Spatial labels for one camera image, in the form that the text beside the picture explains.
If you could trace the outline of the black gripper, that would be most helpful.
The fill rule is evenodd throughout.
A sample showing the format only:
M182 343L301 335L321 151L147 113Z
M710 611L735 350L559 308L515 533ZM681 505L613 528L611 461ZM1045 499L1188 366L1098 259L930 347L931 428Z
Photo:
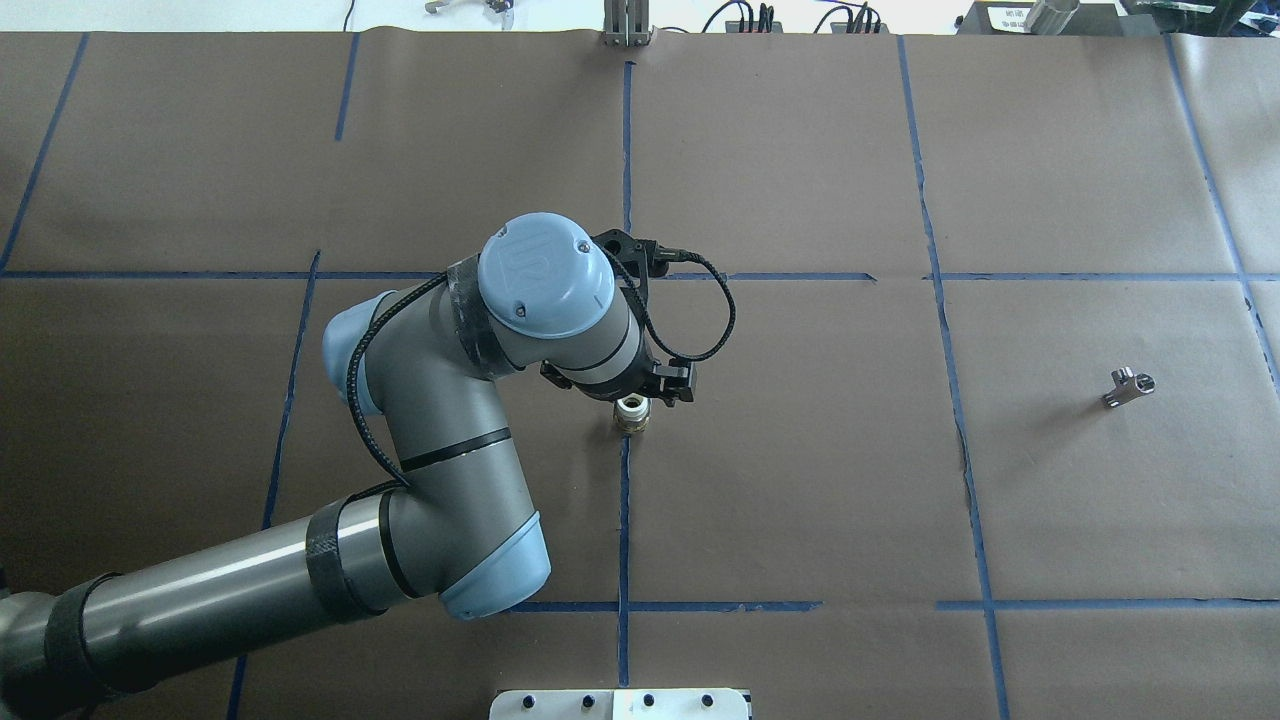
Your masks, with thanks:
M641 395L664 405L692 404L698 383L695 363L658 364L650 352L636 352L620 374L607 380L572 380L567 370L548 361L540 364L540 375L562 389L579 389L589 398L609 402Z

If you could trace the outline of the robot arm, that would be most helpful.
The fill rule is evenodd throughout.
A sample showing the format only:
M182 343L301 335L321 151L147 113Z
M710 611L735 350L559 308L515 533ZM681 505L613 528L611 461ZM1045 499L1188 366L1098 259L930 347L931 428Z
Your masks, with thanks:
M326 373L387 480L210 550L5 598L3 716L58 719L416 598L460 620L530 598L550 560L497 382L538 366L598 401L691 401L703 355L652 352L648 282L673 263L710 266L535 211L335 315Z

